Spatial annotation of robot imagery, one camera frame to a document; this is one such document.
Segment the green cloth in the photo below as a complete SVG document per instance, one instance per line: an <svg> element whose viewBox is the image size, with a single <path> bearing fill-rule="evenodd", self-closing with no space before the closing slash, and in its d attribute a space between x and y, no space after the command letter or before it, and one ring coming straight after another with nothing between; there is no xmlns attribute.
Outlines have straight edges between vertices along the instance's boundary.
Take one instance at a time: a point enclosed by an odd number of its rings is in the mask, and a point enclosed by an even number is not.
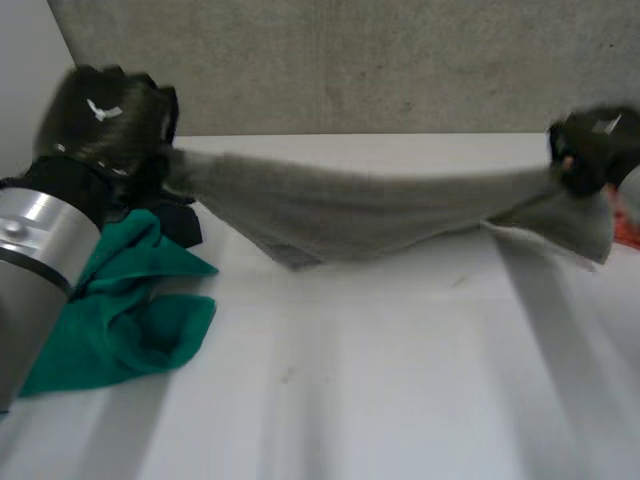
<svg viewBox="0 0 640 480"><path fill-rule="evenodd" d="M151 298L152 291L163 277L216 273L162 236L146 210L107 225L20 395L98 388L184 365L202 344L215 302Z"/></svg>

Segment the white wall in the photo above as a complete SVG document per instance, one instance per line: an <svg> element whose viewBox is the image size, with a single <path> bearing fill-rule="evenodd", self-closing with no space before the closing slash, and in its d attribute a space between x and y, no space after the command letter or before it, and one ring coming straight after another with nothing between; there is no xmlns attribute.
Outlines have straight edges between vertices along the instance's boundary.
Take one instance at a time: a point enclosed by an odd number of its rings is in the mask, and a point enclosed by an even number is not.
<svg viewBox="0 0 640 480"><path fill-rule="evenodd" d="M43 110L72 64L45 0L0 1L0 177L29 165Z"/></svg>

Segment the silver metal cylinder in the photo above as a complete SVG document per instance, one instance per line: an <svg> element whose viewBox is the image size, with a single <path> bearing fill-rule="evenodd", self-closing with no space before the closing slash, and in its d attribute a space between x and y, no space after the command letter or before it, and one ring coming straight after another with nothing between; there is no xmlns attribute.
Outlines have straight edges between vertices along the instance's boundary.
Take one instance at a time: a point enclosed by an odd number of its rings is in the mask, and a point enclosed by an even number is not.
<svg viewBox="0 0 640 480"><path fill-rule="evenodd" d="M71 287L99 239L91 220L62 200L24 188L0 193L0 249L46 265Z"/></svg>
<svg viewBox="0 0 640 480"><path fill-rule="evenodd" d="M100 239L50 195L0 193L0 416L18 394Z"/></svg>
<svg viewBox="0 0 640 480"><path fill-rule="evenodd" d="M66 303L57 285L0 261L0 412L9 410Z"/></svg>

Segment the white logo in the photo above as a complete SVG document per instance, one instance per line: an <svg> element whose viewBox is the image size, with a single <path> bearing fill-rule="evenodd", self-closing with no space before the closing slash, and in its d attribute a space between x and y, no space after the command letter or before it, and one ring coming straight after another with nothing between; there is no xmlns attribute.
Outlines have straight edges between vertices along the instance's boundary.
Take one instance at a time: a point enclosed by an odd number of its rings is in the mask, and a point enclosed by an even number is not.
<svg viewBox="0 0 640 480"><path fill-rule="evenodd" d="M87 98L87 103L89 104L89 108L96 114L96 119L101 122L105 118L113 118L117 117L122 113L120 107L113 107L110 110L102 110L101 108L97 108L96 104Z"/></svg>
<svg viewBox="0 0 640 480"><path fill-rule="evenodd" d="M595 133L606 133L607 135L611 135L611 132L613 132L613 129L616 128L621 118L622 114L618 115L618 118L614 118L610 122L602 122L598 120L591 131Z"/></svg>

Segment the gray wall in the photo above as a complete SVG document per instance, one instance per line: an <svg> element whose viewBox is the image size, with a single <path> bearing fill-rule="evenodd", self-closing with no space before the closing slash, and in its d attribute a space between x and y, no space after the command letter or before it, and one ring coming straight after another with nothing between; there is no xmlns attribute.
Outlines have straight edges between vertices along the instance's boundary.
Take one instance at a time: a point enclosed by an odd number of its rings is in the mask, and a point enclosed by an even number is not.
<svg viewBox="0 0 640 480"><path fill-rule="evenodd" d="M638 0L50 0L77 62L175 84L182 134L542 131L640 99Z"/></svg>

